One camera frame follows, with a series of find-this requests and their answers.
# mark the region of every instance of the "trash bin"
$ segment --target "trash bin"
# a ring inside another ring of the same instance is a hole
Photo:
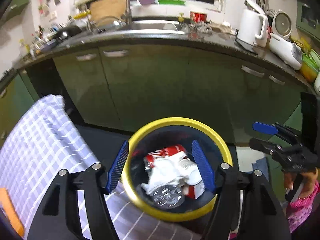
[[[181,222],[199,218],[212,210],[216,197],[207,190],[196,200],[186,198],[182,205],[164,211],[155,206],[140,186],[141,183],[148,183],[143,162],[147,153],[181,144],[188,157],[192,158],[193,140],[197,140],[213,170],[222,162],[232,165],[230,151],[223,139],[209,126],[192,119],[159,119],[143,126],[129,139],[129,155],[121,180],[130,200],[145,213],[160,220]]]

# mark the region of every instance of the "person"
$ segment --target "person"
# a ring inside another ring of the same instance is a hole
[[[286,217],[289,222],[293,240],[320,239],[320,206],[312,211],[313,202],[320,193],[317,181],[318,170],[301,173],[306,178],[306,183],[295,202],[289,203],[286,208]],[[284,174],[284,187],[293,189],[293,182],[297,175],[294,173]]]

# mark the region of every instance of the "white appliance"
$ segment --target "white appliance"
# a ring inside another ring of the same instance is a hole
[[[314,87],[315,87],[315,91],[318,95],[320,95],[320,74],[318,74],[316,80],[315,80],[315,84],[314,84]]]
[[[273,17],[272,32],[287,40],[292,32],[292,23],[289,15],[284,11],[278,10]]]
[[[271,33],[270,50],[277,54],[287,65],[299,70],[302,66],[302,51],[300,47],[294,43],[286,41],[280,36]]]
[[[252,0],[246,0],[253,10],[244,9],[237,38],[252,46],[264,48],[268,40],[268,18],[264,11]]]

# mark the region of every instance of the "red soda can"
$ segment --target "red soda can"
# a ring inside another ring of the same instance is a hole
[[[162,158],[165,156],[172,156],[172,155],[175,155],[176,153],[179,153],[179,152],[187,153],[186,149],[180,144],[174,145],[174,146],[169,146],[169,147],[163,148],[161,150],[157,150],[157,151],[148,153],[147,156],[145,156],[143,159],[145,167],[147,170],[152,169],[154,167],[153,161],[155,159]]]
[[[163,148],[162,151],[164,151],[164,156],[172,156],[179,152],[187,154],[186,149],[181,144]]]

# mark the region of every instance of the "kitchen sink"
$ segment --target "kitchen sink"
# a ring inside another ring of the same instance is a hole
[[[131,35],[136,33],[159,33],[159,34],[186,34],[190,29],[187,24],[180,24],[177,21],[144,20],[134,21],[131,24],[110,29],[109,25],[100,26],[93,32],[84,31],[58,45],[58,47],[72,46],[78,43],[88,43],[93,40],[106,38],[108,36]]]
[[[187,26],[180,25],[176,21],[134,21],[132,24],[125,25],[118,29],[124,30],[171,30],[171,31],[183,31],[186,32]]]

